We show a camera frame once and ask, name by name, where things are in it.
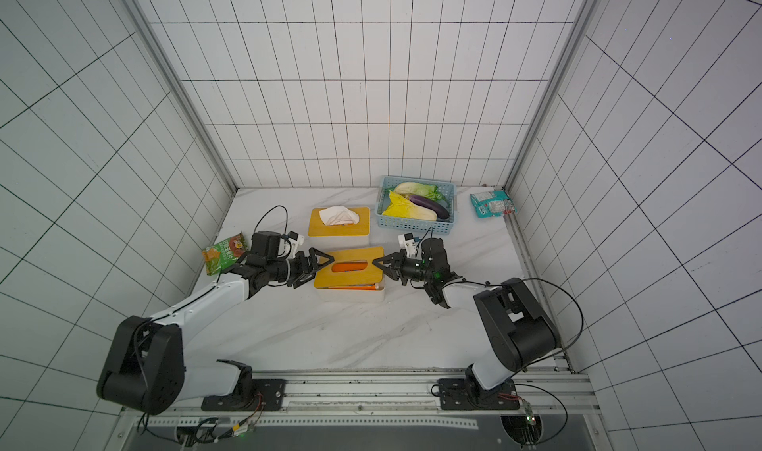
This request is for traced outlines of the yellow bamboo box lid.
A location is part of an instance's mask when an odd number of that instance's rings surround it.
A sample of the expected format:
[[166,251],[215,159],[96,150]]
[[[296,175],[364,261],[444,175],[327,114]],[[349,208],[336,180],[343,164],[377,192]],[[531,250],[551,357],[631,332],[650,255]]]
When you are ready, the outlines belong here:
[[366,237],[370,234],[368,207],[333,206],[315,208],[309,220],[311,238]]

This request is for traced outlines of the white tissue sheet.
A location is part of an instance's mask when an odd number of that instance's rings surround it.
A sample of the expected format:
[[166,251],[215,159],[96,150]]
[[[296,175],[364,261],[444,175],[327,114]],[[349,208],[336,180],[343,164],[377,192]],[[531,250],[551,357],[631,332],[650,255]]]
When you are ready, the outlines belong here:
[[356,225],[360,222],[357,212],[345,206],[333,206],[319,210],[319,218],[325,226]]

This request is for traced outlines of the white box base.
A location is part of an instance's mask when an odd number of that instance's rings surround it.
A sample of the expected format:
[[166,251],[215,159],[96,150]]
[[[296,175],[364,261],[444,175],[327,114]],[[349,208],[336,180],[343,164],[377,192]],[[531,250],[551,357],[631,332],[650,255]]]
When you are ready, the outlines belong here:
[[380,303],[385,298],[383,282],[344,288],[316,288],[316,292],[325,302]]

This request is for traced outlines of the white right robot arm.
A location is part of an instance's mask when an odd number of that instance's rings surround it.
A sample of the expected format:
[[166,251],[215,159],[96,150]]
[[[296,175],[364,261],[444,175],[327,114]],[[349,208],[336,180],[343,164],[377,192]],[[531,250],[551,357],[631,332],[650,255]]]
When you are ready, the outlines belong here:
[[488,283],[463,278],[450,267],[441,239],[424,240],[416,258],[403,249],[372,263],[387,278],[420,286],[440,307],[478,314],[490,351],[464,372],[473,397],[498,391],[514,375],[563,347],[558,327],[525,280]]

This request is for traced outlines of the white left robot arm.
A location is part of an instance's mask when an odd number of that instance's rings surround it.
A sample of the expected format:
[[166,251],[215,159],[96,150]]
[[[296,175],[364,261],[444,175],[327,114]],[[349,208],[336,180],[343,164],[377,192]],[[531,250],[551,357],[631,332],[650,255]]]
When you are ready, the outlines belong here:
[[151,316],[123,320],[97,381],[97,396],[148,415],[187,399],[201,399],[206,411],[247,411],[262,405],[250,366],[219,359],[210,366],[190,367],[185,350],[200,332],[262,288],[298,288],[335,260],[315,248],[301,251],[302,242],[294,232],[256,233],[250,248],[207,288]]

